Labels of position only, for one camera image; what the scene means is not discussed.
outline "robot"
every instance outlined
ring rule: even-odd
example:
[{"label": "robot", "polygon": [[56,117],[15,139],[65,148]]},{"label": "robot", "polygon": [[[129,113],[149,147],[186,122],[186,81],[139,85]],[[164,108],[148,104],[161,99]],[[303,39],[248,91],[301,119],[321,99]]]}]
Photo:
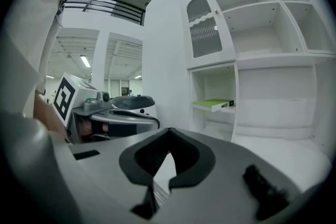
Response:
[{"label": "robot", "polygon": [[155,102],[147,96],[117,97],[98,91],[86,81],[64,73],[52,104],[65,126],[70,142],[82,143],[78,124],[82,119],[108,123],[109,133],[95,132],[90,141],[104,141],[160,128]]}]

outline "person's arm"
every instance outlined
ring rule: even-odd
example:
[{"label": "person's arm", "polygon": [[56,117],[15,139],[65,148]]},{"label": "person's arm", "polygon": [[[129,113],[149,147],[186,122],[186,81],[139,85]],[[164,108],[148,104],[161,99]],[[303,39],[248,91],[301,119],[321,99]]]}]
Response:
[{"label": "person's arm", "polygon": [[67,133],[64,125],[57,116],[51,105],[46,104],[42,98],[35,93],[33,118],[41,121],[41,123],[49,130],[57,132],[67,139]]}]

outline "ceiling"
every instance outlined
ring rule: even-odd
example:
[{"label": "ceiling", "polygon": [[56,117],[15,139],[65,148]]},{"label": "ceiling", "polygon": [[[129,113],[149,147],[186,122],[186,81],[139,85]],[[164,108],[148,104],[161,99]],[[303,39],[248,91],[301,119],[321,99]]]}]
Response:
[{"label": "ceiling", "polygon": [[[91,78],[94,49],[98,31],[90,29],[62,28],[48,61],[48,75],[60,78],[64,72],[81,78]],[[91,65],[87,68],[81,55]],[[128,79],[141,74],[142,46],[109,38],[104,77]]]}]

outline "green book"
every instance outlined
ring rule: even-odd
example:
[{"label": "green book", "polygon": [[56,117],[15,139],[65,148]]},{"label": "green book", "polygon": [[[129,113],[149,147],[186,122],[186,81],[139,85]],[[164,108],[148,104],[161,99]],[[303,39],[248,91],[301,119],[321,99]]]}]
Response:
[{"label": "green book", "polygon": [[234,100],[227,100],[227,99],[210,99],[205,101],[193,102],[193,107],[211,112],[215,112],[227,106],[233,106],[233,105]]}]

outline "white pillar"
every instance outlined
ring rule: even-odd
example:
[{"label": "white pillar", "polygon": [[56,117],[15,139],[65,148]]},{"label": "white pillar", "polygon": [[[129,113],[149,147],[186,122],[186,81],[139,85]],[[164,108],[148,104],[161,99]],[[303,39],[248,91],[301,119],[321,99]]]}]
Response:
[{"label": "white pillar", "polygon": [[105,61],[109,37],[109,31],[101,30],[99,32],[93,55],[91,84],[99,91],[104,90]]}]

